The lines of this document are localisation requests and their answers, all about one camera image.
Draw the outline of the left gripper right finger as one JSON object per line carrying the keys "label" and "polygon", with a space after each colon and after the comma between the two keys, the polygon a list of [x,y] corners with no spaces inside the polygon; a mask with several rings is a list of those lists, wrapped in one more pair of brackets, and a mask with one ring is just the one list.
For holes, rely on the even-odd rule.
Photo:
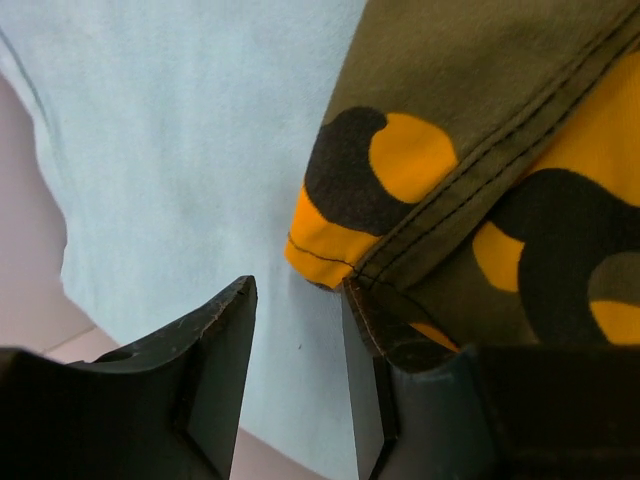
{"label": "left gripper right finger", "polygon": [[635,479],[635,347],[471,346],[452,353],[342,288],[362,479]]}

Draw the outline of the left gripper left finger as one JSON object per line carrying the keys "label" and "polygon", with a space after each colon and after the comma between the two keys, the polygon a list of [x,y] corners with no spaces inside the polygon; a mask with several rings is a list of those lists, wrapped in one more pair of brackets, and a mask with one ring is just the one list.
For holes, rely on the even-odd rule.
{"label": "left gripper left finger", "polygon": [[242,276],[92,362],[1,351],[5,479],[226,479],[257,306]]}

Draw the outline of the yellow camouflage trousers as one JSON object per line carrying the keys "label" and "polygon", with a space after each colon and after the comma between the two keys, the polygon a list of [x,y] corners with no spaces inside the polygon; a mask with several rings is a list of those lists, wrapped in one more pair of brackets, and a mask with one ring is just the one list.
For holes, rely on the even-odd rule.
{"label": "yellow camouflage trousers", "polygon": [[370,1],[285,256],[437,352],[639,340],[639,5]]}

